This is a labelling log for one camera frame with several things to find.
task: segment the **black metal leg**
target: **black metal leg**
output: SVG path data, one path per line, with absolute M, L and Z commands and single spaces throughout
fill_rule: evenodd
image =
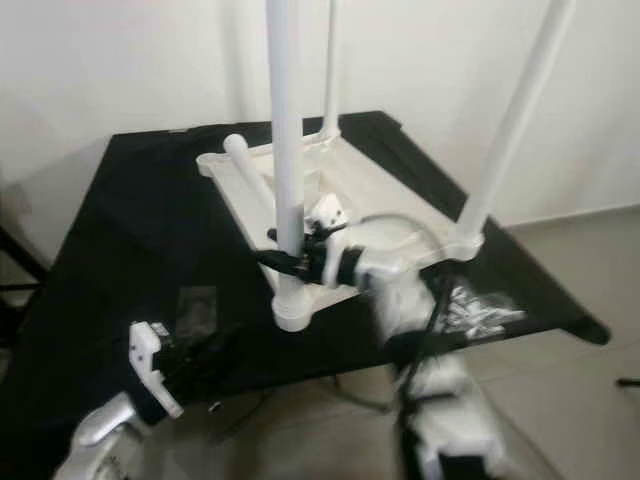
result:
M 640 380 L 634 378 L 619 378 L 616 380 L 619 387 L 640 387 Z

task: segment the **black table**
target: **black table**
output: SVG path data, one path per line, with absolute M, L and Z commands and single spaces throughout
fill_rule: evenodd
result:
M 317 131 L 320 119 L 304 126 L 306 133 Z M 368 112 L 344 115 L 340 126 L 355 147 L 457 218 L 465 194 L 399 123 Z M 171 327 L 183 286 L 215 285 L 221 324 L 250 325 L 242 360 L 222 382 L 223 393 L 385 361 L 362 299 L 317 313 L 301 333 L 275 326 L 270 288 L 213 183 L 195 164 L 201 153 L 221 152 L 231 133 L 243 134 L 250 145 L 271 141 L 268 123 L 111 139 L 0 386 L 0 474 L 17 466 L 31 476 L 34 469 L 50 472 L 77 422 L 121 390 L 148 421 L 164 415 L 129 366 L 128 329 L 139 320 Z M 485 236 L 467 268 L 476 290 L 508 294 L 548 328 L 607 341 L 606 330 L 495 222 Z

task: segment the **white tube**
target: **white tube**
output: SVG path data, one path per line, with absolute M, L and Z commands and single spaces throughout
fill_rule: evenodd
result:
M 267 0 L 276 228 L 278 248 L 290 255 L 300 255 L 304 237 L 298 33 L 298 0 Z M 279 275 L 272 308 L 283 330 L 302 330 L 311 319 L 304 285 L 288 275 Z
M 327 45 L 327 78 L 324 97 L 324 119 L 320 136 L 329 140 L 340 135 L 338 128 L 338 80 L 342 44 L 342 0 L 331 0 L 329 42 Z
M 236 168 L 240 171 L 244 181 L 249 184 L 251 189 L 260 197 L 260 201 L 267 205 L 271 210 L 275 210 L 273 192 L 264 181 L 264 178 L 258 173 L 256 166 L 251 161 L 249 154 L 249 145 L 242 135 L 234 133 L 224 139 L 222 143 L 224 151 L 229 154 Z
M 453 238 L 477 244 L 494 197 L 520 146 L 575 11 L 575 0 L 551 0 L 538 39 L 489 150 L 482 182 L 468 198 Z

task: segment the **wall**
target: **wall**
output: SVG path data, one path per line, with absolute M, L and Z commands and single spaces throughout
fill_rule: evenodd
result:
M 640 4 L 578 3 L 499 195 L 505 223 L 640 202 Z M 328 2 L 301 4 L 316 115 Z M 347 0 L 341 110 L 386 110 L 473 187 L 545 6 Z M 266 62 L 263 0 L 0 0 L 3 224 L 51 260 L 112 133 L 266 120 Z

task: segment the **floor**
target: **floor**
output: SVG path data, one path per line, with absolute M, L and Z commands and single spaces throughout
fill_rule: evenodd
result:
M 622 375 L 640 377 L 640 209 L 521 227 L 513 233 L 611 327 L 613 340 L 595 347 L 549 332 L 484 345 L 465 352 L 471 370 L 502 415 L 507 438 L 515 425 L 530 441 L 514 440 L 525 456 L 543 452 L 566 480 L 640 478 L 640 389 L 621 391 L 613 383 Z M 358 395 L 384 401 L 393 397 L 385 368 L 342 379 Z M 230 399 L 214 414 L 196 406 L 179 421 L 163 422 L 134 478 L 401 478 L 394 415 L 339 400 L 320 381 L 279 389 L 244 428 L 220 442 L 221 432 L 257 399 L 257 394 Z

